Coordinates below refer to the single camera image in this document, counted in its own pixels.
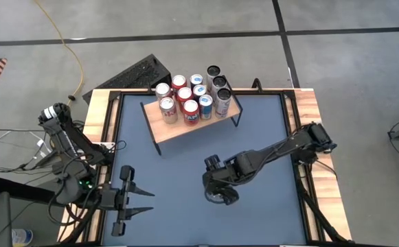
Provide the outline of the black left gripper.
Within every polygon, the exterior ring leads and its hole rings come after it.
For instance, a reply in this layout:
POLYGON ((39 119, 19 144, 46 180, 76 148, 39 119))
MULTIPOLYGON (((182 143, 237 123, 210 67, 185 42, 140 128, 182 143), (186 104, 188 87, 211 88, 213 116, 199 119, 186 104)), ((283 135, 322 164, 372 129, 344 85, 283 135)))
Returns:
MULTIPOLYGON (((135 170, 130 165, 123 165, 120 171, 120 179, 123 181, 120 189, 112 188, 108 184, 103 184, 100 190, 100 205, 99 207, 105 211, 117 211, 119 217, 126 212, 127 203, 127 186, 129 185, 129 192, 142 196, 155 196, 153 193, 140 189, 133 181, 135 170)), ((128 219, 140 213, 152 210, 153 207, 134 207, 128 210, 128 219)))

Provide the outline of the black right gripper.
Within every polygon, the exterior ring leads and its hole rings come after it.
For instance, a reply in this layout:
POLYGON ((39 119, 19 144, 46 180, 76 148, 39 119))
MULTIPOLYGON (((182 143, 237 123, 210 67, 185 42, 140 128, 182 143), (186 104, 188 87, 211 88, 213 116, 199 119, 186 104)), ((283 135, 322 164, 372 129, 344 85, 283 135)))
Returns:
MULTIPOLYGON (((206 172, 202 176, 205 193, 212 193, 215 188, 226 185, 242 185, 246 180, 246 154, 237 154, 224 161, 222 166, 219 157, 214 154, 206 158, 206 172)), ((223 200, 231 205, 239 200, 236 190, 224 190, 223 200)))

